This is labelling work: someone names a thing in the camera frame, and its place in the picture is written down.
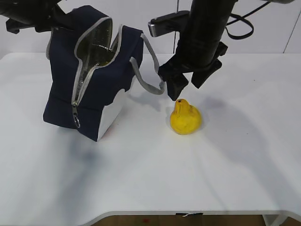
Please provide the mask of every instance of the gray strap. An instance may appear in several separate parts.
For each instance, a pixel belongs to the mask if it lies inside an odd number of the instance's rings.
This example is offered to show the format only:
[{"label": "gray strap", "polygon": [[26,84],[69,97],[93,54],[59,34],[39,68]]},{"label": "gray strap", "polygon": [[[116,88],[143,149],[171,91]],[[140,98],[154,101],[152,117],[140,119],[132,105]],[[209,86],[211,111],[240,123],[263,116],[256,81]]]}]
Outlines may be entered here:
[{"label": "gray strap", "polygon": [[50,50],[52,36],[53,36],[53,28],[51,28],[51,35],[50,35],[50,39],[49,39],[49,42],[48,42],[48,45],[47,45],[47,48],[46,48],[46,58],[47,58],[47,60],[50,60],[49,50]]},{"label": "gray strap", "polygon": [[[145,43],[147,49],[150,52],[150,55],[151,55],[151,57],[152,57],[152,59],[154,61],[155,72],[158,74],[159,66],[160,65],[159,65],[159,61],[158,61],[158,59],[156,57],[156,54],[155,54],[153,48],[151,47],[150,42],[148,41],[148,39],[146,38],[146,36],[143,33],[141,34],[141,38],[144,40],[144,43]],[[160,89],[158,89],[158,88],[156,88],[156,87],[148,84],[146,81],[143,80],[143,78],[141,76],[141,73],[139,71],[138,63],[137,63],[137,61],[136,61],[135,58],[131,57],[130,62],[132,64],[132,66],[133,66],[133,70],[135,72],[135,75],[136,75],[138,81],[140,82],[140,84],[142,85],[142,87],[145,88],[146,91],[148,91],[148,92],[150,92],[152,94],[155,94],[155,95],[162,95],[164,93],[164,91],[165,91],[165,82],[162,80],[162,78],[161,78],[161,82],[159,84],[159,88]]]}]

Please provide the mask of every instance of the wooden floor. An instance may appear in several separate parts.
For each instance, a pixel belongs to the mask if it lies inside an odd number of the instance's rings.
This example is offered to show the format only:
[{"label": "wooden floor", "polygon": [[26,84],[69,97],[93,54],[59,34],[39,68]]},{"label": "wooden floor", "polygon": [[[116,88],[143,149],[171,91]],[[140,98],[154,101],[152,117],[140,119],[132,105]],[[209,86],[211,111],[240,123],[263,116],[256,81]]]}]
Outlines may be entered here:
[{"label": "wooden floor", "polygon": [[[265,226],[262,216],[113,216],[93,226]],[[301,226],[287,219],[282,226]]]}]

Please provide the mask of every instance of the navy blue bag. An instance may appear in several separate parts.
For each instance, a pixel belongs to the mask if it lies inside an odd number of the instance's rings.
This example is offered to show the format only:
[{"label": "navy blue bag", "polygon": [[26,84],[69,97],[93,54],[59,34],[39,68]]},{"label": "navy blue bag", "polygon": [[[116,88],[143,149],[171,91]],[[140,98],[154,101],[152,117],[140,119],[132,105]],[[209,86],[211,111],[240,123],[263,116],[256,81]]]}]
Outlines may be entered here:
[{"label": "navy blue bag", "polygon": [[153,94],[160,89],[145,83],[139,67],[144,42],[158,73],[159,63],[143,32],[120,26],[111,43],[112,19],[91,6],[65,15],[74,30],[54,29],[47,56],[53,84],[43,115],[44,121],[70,129],[97,141],[119,114],[136,75]]}]

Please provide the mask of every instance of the bag handle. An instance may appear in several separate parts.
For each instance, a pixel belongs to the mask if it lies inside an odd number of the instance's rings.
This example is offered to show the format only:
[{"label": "bag handle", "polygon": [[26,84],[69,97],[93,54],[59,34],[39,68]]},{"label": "bag handle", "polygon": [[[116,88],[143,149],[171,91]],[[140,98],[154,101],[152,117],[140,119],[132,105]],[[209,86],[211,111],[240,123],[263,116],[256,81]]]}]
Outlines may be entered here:
[{"label": "bag handle", "polygon": [[[143,39],[147,49],[149,50],[150,52],[150,55],[154,61],[154,66],[155,66],[155,72],[158,74],[158,71],[159,71],[159,67],[160,67],[160,64],[159,64],[159,61],[156,57],[156,54],[153,50],[153,48],[151,47],[151,44],[149,42],[149,40],[147,39],[147,37],[142,33],[141,34],[141,38]],[[138,66],[138,63],[136,61],[136,59],[134,57],[131,57],[130,59],[130,62],[132,64],[132,67],[133,67],[133,70],[134,70],[134,73],[139,81],[139,83],[142,85],[142,87],[152,93],[152,94],[155,94],[155,95],[162,95],[164,92],[165,92],[165,82],[163,81],[163,79],[160,77],[161,79],[161,82],[159,84],[159,89],[148,84],[146,81],[143,80],[142,76],[141,76],[141,73],[140,73],[140,70],[139,70],[139,66]]]}]

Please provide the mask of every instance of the zipper pull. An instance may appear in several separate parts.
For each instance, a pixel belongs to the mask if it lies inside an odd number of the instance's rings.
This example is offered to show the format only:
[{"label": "zipper pull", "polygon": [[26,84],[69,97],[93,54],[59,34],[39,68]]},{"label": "zipper pull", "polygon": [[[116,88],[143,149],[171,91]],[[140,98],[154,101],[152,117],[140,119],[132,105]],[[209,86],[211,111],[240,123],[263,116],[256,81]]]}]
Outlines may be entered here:
[{"label": "zipper pull", "polygon": [[76,102],[72,103],[72,115],[73,115],[73,121],[77,128],[80,128],[80,122],[79,122],[79,115],[77,113],[77,107],[78,104]]}]

